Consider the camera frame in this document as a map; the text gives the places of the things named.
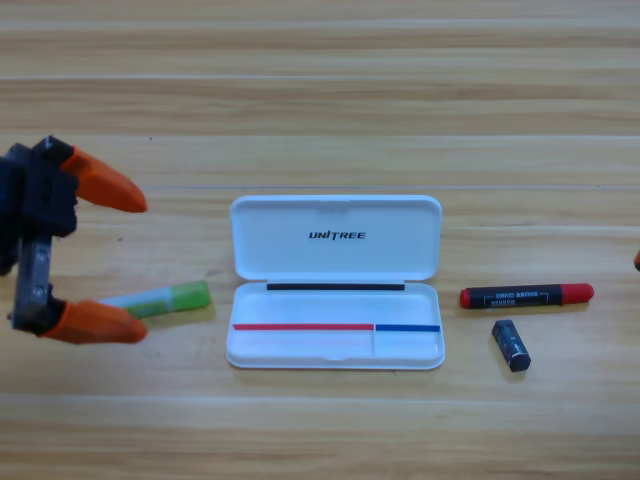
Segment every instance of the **wooden table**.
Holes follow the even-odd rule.
[[[0,478],[640,478],[640,3],[0,2],[0,144],[48,133],[139,183],[81,203],[61,297],[206,278],[136,346],[0,323]],[[444,208],[447,360],[245,371],[225,338],[230,202],[424,193]],[[467,286],[590,282],[588,307],[467,312]],[[9,311],[13,277],[0,281]],[[533,363],[490,337],[512,318]]]

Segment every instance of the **red line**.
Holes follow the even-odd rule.
[[[370,323],[236,323],[236,330],[373,330]]]

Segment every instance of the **white box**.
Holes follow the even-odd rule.
[[[247,196],[231,206],[227,358],[243,368],[428,370],[445,342],[442,208],[423,195]]]

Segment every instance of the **unitree logo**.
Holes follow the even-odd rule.
[[[367,232],[332,232],[331,230],[327,230],[326,232],[311,232],[309,233],[309,238],[327,238],[331,240],[336,239],[360,239],[362,240],[367,235]]]

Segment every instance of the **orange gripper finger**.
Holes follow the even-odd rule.
[[[80,198],[125,212],[147,211],[147,200],[135,183],[78,147],[73,147],[73,155],[60,169],[78,179]]]
[[[138,343],[147,329],[126,310],[85,300],[67,302],[58,324],[40,335],[68,343]]]

